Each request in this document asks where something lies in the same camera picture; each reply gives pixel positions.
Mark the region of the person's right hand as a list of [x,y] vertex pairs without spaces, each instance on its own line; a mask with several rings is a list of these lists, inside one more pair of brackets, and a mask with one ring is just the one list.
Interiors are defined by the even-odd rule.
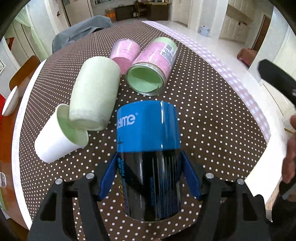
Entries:
[[295,133],[287,142],[287,153],[282,163],[282,180],[288,184],[295,176]]

